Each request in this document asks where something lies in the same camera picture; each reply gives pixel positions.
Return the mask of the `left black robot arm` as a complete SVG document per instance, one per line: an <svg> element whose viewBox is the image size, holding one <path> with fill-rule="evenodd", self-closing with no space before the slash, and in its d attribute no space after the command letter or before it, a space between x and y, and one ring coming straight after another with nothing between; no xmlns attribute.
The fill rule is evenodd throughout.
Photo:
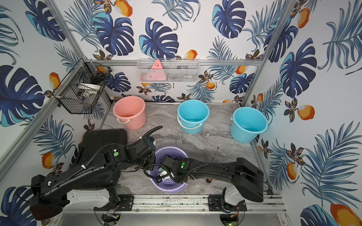
<svg viewBox="0 0 362 226"><path fill-rule="evenodd" d="M155 151L153 137L142 137L128 146L111 143L100 148L87 162L59 175L34 176L29 206L32 216L41 221L60 214L70 204L67 194L71 190L114 172L143 169L155 161Z"/></svg>

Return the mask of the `pink plastic bucket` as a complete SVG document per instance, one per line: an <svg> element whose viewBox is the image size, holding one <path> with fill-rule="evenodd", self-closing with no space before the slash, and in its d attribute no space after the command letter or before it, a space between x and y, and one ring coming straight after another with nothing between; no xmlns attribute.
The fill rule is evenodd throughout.
<svg viewBox="0 0 362 226"><path fill-rule="evenodd" d="M117 121L129 130L138 130L146 124L146 103L137 96L118 100L113 107Z"/></svg>

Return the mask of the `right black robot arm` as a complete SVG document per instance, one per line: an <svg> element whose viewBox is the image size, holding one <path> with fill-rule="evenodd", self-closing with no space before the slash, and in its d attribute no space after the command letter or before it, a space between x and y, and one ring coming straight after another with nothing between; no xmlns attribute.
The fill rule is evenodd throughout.
<svg viewBox="0 0 362 226"><path fill-rule="evenodd" d="M264 173L245 158L230 163L206 163L192 158L175 160L166 155L161 164L178 182L186 182L189 177L223 181L234 185L247 200L264 201Z"/></svg>

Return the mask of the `teal bucket with white handle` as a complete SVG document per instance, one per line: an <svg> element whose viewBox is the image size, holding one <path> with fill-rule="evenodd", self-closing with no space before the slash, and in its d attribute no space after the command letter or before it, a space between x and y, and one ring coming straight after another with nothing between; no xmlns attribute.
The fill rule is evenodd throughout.
<svg viewBox="0 0 362 226"><path fill-rule="evenodd" d="M209 118L209 107L199 100L188 100L177 108L177 121L187 134L198 134Z"/></svg>

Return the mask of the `purple plastic bucket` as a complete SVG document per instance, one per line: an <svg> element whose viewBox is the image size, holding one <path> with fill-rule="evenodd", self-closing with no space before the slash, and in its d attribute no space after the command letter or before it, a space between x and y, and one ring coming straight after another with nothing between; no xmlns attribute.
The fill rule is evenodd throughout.
<svg viewBox="0 0 362 226"><path fill-rule="evenodd" d="M163 147L156 151L155 153L156 163L161 163L162 158L165 155L171 156L171 158L177 157L180 159L188 158L188 155L181 149L177 147ZM153 177L157 175L158 167L154 167L152 171L147 170L147 173ZM166 179L161 183L157 183L156 179L150 179L152 184L159 190L166 193L178 193L187 187L186 183L175 183L170 178Z"/></svg>

